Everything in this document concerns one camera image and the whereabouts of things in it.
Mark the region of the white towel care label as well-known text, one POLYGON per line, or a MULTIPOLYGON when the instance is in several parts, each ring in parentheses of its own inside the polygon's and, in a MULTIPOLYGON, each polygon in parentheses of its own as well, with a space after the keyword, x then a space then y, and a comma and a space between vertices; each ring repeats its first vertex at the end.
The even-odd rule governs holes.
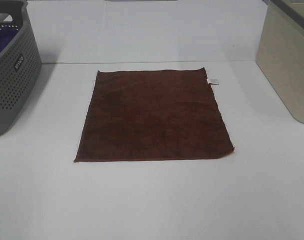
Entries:
POLYGON ((217 78, 207 78, 207 82, 210 85, 218 85, 219 84, 219 80, 217 78))

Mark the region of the grey perforated plastic basket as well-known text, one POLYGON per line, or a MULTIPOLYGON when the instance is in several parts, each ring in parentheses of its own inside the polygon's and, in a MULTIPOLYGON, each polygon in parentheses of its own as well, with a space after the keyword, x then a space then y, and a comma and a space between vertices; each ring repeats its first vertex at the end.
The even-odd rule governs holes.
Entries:
POLYGON ((15 36, 0 51, 0 135, 6 132, 28 99, 41 70, 41 59, 27 12, 25 0, 0 0, 0 14, 10 22, 0 21, 15 36))

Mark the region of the beige plastic bin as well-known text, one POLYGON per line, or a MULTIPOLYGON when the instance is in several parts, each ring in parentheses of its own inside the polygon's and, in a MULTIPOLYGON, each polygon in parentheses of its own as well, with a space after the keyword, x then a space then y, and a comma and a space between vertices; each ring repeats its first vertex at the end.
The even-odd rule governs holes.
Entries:
POLYGON ((304 123, 304 2, 269 1, 256 63, 292 117, 304 123))

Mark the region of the brown square towel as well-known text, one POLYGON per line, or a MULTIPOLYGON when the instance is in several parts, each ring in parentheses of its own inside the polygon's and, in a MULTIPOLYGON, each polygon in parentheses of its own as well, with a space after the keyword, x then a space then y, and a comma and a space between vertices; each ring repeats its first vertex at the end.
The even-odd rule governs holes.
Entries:
POLYGON ((204 68, 99 71, 75 162, 212 160, 233 151, 204 68))

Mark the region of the purple cloth in basket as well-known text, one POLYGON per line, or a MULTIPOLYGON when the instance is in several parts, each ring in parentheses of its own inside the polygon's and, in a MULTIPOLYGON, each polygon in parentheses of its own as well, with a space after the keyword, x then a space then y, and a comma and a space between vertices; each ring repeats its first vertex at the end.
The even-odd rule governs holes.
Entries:
POLYGON ((0 53, 10 43, 17 33, 16 29, 13 28, 2 28, 0 29, 0 53))

